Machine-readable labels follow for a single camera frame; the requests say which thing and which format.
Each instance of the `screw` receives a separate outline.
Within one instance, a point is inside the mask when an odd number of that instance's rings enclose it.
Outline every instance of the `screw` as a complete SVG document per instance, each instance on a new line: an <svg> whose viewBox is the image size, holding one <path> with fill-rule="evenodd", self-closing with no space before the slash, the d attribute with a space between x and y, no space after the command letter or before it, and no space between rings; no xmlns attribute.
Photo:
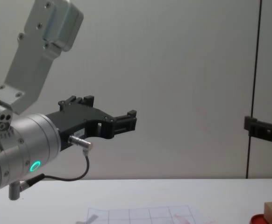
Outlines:
<svg viewBox="0 0 272 224"><path fill-rule="evenodd" d="M45 5L45 8L50 8L51 7L51 3L48 1L47 4Z"/></svg>
<svg viewBox="0 0 272 224"><path fill-rule="evenodd" d="M41 29L43 27L43 24L40 22L38 23L38 25L36 26L37 29Z"/></svg>
<svg viewBox="0 0 272 224"><path fill-rule="evenodd" d="M0 131L3 131L5 129L5 124L0 122Z"/></svg>
<svg viewBox="0 0 272 224"><path fill-rule="evenodd" d="M24 39L24 34L20 33L19 36L18 36L18 39L19 39L19 40Z"/></svg>
<svg viewBox="0 0 272 224"><path fill-rule="evenodd" d="M18 139L18 142L19 142L20 144L23 144L23 143L24 143L24 140L23 140L23 139Z"/></svg>

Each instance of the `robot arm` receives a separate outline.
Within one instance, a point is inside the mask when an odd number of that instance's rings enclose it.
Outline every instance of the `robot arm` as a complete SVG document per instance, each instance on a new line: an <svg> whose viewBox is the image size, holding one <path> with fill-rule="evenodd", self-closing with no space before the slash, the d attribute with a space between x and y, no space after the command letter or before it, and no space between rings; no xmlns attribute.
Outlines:
<svg viewBox="0 0 272 224"><path fill-rule="evenodd" d="M136 111L112 117L93 108L92 96L60 101L59 111L47 116L13 120L14 113L21 114L38 99L53 60L71 49L82 21L83 14L69 0L36 0L25 32L18 36L19 48L0 86L0 188L10 184L13 200L32 185L21 189L19 180L60 151L76 144L87 155L93 145L85 138L111 139L135 130Z"/></svg>

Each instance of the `white wall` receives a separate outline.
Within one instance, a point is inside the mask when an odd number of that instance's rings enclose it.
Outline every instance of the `white wall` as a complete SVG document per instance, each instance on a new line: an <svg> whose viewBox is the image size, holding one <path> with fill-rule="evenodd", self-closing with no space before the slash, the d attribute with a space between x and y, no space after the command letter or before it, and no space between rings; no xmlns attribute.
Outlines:
<svg viewBox="0 0 272 224"><path fill-rule="evenodd" d="M263 1L253 116L272 123L272 0ZM272 178L272 143L252 139L251 178Z"/></svg>
<svg viewBox="0 0 272 224"><path fill-rule="evenodd" d="M71 95L111 115L138 111L136 131L94 142L88 178L243 178L258 0L73 0L85 20L28 113ZM31 0L0 0L0 83ZM75 177L79 148L40 172Z"/></svg>

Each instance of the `vertical black line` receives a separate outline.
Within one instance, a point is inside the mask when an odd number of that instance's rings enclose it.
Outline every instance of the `vertical black line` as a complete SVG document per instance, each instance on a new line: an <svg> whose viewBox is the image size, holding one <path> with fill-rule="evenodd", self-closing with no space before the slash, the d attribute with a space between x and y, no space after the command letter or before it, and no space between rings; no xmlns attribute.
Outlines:
<svg viewBox="0 0 272 224"><path fill-rule="evenodd" d="M257 49L256 49L256 59L254 63L254 78L253 78L252 102L251 102L251 117L253 117L254 95L256 90L256 78L257 78L257 68L258 68L258 43L259 43L259 33L260 33L260 27L261 27L262 4L263 4L263 0L260 0L259 12L258 12ZM250 148L251 148L251 136L249 136L249 140L248 140L246 179L248 179L248 174L249 174Z"/></svg>

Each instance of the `green led ring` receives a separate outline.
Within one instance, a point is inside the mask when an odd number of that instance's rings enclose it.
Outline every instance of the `green led ring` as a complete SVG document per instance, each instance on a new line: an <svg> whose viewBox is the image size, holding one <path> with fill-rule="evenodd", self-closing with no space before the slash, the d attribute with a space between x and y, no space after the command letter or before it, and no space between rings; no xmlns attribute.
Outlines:
<svg viewBox="0 0 272 224"><path fill-rule="evenodd" d="M34 162L32 164L32 166L30 167L30 172L36 171L40 166L41 166L41 162L40 161Z"/></svg>

